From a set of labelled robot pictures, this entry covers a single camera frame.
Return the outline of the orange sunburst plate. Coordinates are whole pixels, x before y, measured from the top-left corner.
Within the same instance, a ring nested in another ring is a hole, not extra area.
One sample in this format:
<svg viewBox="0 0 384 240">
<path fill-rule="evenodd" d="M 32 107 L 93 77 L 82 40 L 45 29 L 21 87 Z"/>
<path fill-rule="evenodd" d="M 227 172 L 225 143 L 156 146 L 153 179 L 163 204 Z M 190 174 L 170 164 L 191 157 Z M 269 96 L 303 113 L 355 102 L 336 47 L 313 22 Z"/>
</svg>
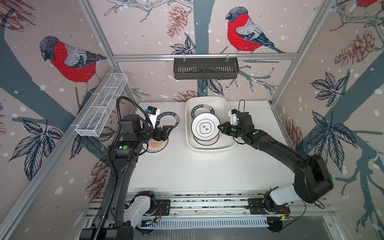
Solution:
<svg viewBox="0 0 384 240">
<path fill-rule="evenodd" d="M 153 139 L 149 140 L 148 142 L 148 153 L 158 153 L 162 151 L 168 144 L 169 140 L 166 141 L 155 141 Z"/>
<path fill-rule="evenodd" d="M 202 145 L 202 146 L 212 146 L 214 145 L 218 140 L 219 140 L 220 136 L 217 135 L 215 138 L 211 139 L 211 140 L 208 140 L 208 141 L 202 141 L 202 140 L 199 140 L 198 138 L 194 137 L 195 141 Z"/>
</svg>

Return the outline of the white clover plate black rim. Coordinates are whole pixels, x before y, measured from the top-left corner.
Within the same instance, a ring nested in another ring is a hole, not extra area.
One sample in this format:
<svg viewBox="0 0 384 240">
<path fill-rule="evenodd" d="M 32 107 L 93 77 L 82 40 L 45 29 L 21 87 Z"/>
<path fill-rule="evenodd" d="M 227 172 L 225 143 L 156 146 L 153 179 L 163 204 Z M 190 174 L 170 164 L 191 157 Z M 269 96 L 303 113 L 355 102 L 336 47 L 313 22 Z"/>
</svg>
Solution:
<svg viewBox="0 0 384 240">
<path fill-rule="evenodd" d="M 201 141 L 210 141 L 219 134 L 220 124 L 219 118 L 212 113 L 199 114 L 192 121 L 192 134 Z"/>
</svg>

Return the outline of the green rim hao wei plate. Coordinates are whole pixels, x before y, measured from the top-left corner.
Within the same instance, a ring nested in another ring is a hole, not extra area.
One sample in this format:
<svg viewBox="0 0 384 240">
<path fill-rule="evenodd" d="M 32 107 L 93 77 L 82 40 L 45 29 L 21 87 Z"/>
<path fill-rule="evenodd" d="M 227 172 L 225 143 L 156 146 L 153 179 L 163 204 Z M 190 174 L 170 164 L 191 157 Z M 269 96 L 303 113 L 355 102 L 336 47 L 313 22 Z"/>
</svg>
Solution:
<svg viewBox="0 0 384 240">
<path fill-rule="evenodd" d="M 211 106 L 208 106 L 208 105 L 197 105 L 194 108 L 192 108 L 192 110 L 191 110 L 191 118 L 192 119 L 194 119 L 196 117 L 196 111 L 198 109 L 206 109 L 206 110 L 209 111 L 210 114 L 215 115 L 215 110 Z"/>
</svg>

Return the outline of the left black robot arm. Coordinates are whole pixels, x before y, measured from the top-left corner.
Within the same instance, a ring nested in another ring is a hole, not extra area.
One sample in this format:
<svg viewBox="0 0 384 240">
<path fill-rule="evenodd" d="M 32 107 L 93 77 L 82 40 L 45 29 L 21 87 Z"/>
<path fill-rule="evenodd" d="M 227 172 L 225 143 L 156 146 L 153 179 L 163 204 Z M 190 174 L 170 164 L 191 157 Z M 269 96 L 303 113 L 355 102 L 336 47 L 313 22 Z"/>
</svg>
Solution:
<svg viewBox="0 0 384 240">
<path fill-rule="evenodd" d="M 153 127 L 149 117 L 127 115 L 119 122 L 117 139 L 107 154 L 111 175 L 91 227 L 82 229 L 81 240 L 131 240 L 145 213 L 156 209 L 153 191 L 141 191 L 126 209 L 127 190 L 145 143 L 165 141 L 173 125 Z"/>
</svg>

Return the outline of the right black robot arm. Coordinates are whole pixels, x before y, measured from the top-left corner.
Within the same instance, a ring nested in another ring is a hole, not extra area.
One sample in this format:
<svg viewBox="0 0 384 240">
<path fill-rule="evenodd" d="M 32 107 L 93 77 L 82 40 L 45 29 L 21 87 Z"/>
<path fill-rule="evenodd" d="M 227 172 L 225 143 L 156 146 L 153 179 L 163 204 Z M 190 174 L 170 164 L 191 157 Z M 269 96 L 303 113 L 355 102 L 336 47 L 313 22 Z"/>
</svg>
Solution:
<svg viewBox="0 0 384 240">
<path fill-rule="evenodd" d="M 313 204 L 334 188 L 321 156 L 301 153 L 275 140 L 267 132 L 255 129 L 248 112 L 237 113 L 235 122 L 225 122 L 218 129 L 222 134 L 233 139 L 241 138 L 244 144 L 272 156 L 295 174 L 292 184 L 271 189 L 264 194 L 263 204 L 267 212 L 275 212 L 280 206 L 300 200 Z"/>
</svg>

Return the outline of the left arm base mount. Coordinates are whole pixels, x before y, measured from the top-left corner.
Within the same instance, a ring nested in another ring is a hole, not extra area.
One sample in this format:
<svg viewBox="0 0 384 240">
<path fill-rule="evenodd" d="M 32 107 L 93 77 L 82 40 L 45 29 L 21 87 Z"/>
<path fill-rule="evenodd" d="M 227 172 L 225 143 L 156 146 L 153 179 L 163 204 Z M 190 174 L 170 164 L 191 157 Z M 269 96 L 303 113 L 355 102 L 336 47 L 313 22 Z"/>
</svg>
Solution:
<svg viewBox="0 0 384 240">
<path fill-rule="evenodd" d="M 143 216 L 168 216 L 170 214 L 170 200 L 156 200 L 156 203 L 150 205 L 150 209 Z"/>
</svg>

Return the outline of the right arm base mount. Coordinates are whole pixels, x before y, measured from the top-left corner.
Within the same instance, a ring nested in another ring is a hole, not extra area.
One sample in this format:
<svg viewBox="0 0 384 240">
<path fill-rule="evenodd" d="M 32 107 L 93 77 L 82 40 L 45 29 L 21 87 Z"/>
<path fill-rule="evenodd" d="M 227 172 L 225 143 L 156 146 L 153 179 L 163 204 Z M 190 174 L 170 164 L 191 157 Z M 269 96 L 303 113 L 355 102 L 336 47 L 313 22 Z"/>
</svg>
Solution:
<svg viewBox="0 0 384 240">
<path fill-rule="evenodd" d="M 289 205 L 276 205 L 272 200 L 262 198 L 248 199 L 246 209 L 252 215 L 289 215 L 291 213 Z"/>
</svg>

